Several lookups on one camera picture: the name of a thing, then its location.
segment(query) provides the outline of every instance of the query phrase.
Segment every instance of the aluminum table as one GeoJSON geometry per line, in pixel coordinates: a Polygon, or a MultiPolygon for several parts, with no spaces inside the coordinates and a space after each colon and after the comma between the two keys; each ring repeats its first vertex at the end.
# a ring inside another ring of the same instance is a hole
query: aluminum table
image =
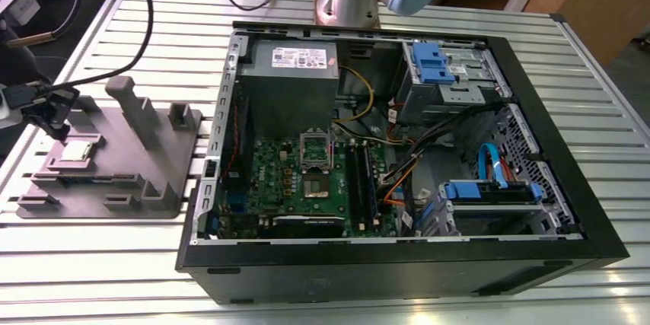
{"type": "MultiPolygon", "coordinates": [[[[236,0],[254,5],[260,0],[236,0]]],[[[106,0],[57,82],[123,66],[146,30],[144,0],[106,0]]],[[[239,12],[227,0],[155,0],[155,34],[127,75],[136,94],[203,112],[192,179],[200,174],[232,21],[312,23],[312,0],[239,12]]],[[[81,323],[650,323],[650,132],[570,27],[543,14],[427,8],[383,28],[510,39],[631,258],[509,297],[219,306],[174,269],[184,210],[170,220],[23,220],[16,197],[52,140],[33,127],[0,169],[0,322],[81,323]]],[[[118,105],[104,81],[83,86],[118,105]]]]}

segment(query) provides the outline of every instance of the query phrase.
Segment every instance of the black wire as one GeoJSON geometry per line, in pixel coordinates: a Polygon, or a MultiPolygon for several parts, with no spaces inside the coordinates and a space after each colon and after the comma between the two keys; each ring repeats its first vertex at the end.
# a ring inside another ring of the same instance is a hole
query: black wire
{"type": "Polygon", "coordinates": [[[144,33],[144,39],[143,39],[143,44],[140,45],[140,50],[135,54],[131,62],[112,72],[107,72],[102,75],[91,76],[89,78],[79,79],[76,81],[68,81],[67,83],[63,83],[59,85],[52,85],[51,87],[44,88],[43,92],[48,93],[51,91],[72,88],[72,87],[76,87],[77,85],[88,84],[88,83],[92,83],[94,81],[99,81],[102,79],[111,78],[114,76],[118,76],[123,72],[130,71],[134,68],[135,64],[138,64],[138,61],[140,61],[140,58],[143,57],[144,50],[147,49],[147,46],[150,45],[150,39],[151,39],[152,32],[154,32],[154,0],[147,0],[147,32],[144,33]]]}
{"type": "Polygon", "coordinates": [[[346,130],[346,132],[348,132],[351,135],[355,135],[358,138],[363,138],[364,136],[359,133],[356,133],[355,131],[352,131],[351,129],[348,129],[340,122],[335,122],[334,123],[336,126],[339,126],[342,129],[346,130]]]}
{"type": "Polygon", "coordinates": [[[396,167],[386,174],[384,179],[390,179],[396,173],[399,173],[400,171],[406,171],[411,164],[414,164],[418,160],[419,155],[423,153],[423,148],[429,144],[429,142],[434,142],[439,137],[447,135],[453,131],[458,123],[461,123],[475,114],[489,112],[491,110],[498,110],[502,106],[503,102],[494,102],[483,106],[465,108],[463,111],[461,111],[454,117],[437,123],[411,145],[408,153],[406,154],[396,167]]]}
{"type": "MultiPolygon", "coordinates": [[[[352,107],[351,108],[351,111],[352,111],[352,116],[356,116],[356,107],[352,107]]],[[[366,130],[367,134],[372,137],[376,137],[375,134],[372,133],[372,130],[370,129],[370,127],[367,126],[366,122],[363,121],[363,117],[362,118],[358,118],[355,119],[355,121],[359,123],[359,125],[362,125],[363,129],[366,130]]]]}
{"type": "Polygon", "coordinates": [[[244,7],[243,5],[236,4],[235,0],[228,1],[235,6],[235,8],[240,9],[242,11],[256,11],[259,8],[264,7],[270,3],[270,0],[264,0],[259,5],[255,5],[254,7],[244,7]]]}
{"type": "Polygon", "coordinates": [[[71,12],[68,13],[68,17],[63,21],[59,28],[52,31],[53,38],[59,38],[69,30],[71,25],[75,22],[75,18],[77,17],[80,6],[81,6],[81,0],[75,0],[75,2],[72,3],[71,12]]]}
{"type": "Polygon", "coordinates": [[[402,192],[404,194],[404,210],[406,213],[412,218],[411,226],[406,225],[402,222],[402,236],[414,236],[415,235],[415,222],[417,222],[417,213],[418,208],[415,207],[415,197],[414,197],[414,175],[411,174],[406,179],[402,181],[402,192]]]}

